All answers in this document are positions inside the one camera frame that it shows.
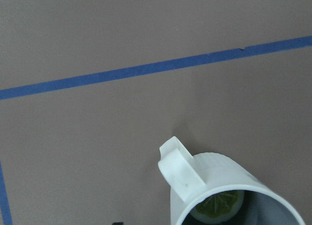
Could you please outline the white ribbed plastic mug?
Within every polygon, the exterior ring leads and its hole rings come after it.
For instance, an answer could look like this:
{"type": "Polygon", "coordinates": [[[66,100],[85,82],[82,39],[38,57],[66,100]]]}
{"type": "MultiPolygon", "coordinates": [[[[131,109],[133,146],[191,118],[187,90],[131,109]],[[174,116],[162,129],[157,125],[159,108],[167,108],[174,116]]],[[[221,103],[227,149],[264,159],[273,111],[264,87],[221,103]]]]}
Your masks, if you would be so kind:
{"type": "Polygon", "coordinates": [[[213,152],[191,155],[171,137],[160,148],[158,167],[171,187],[173,225],[303,225],[297,210],[231,158],[213,152]],[[229,215],[209,218],[199,204],[236,197],[229,215]]]}

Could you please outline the brown table mat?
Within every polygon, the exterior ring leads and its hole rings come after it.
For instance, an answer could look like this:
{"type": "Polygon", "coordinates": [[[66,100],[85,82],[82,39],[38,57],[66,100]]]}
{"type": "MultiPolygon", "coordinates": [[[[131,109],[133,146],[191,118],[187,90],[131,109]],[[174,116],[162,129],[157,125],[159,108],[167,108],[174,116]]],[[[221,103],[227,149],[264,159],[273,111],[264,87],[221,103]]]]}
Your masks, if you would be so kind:
{"type": "MultiPolygon", "coordinates": [[[[312,0],[0,0],[0,87],[310,36],[312,0]]],[[[168,225],[159,147],[224,154],[312,222],[312,49],[7,98],[15,225],[168,225]]]]}

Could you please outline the yellow lemon slices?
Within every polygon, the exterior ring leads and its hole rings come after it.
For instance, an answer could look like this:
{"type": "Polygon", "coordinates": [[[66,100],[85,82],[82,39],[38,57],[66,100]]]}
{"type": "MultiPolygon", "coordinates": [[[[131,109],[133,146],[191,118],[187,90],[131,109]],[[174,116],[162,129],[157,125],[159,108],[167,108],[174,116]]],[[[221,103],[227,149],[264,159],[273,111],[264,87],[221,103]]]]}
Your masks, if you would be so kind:
{"type": "Polygon", "coordinates": [[[217,225],[232,219],[241,209],[245,197],[243,190],[230,190],[213,194],[198,203],[190,215],[207,225],[217,225]]]}

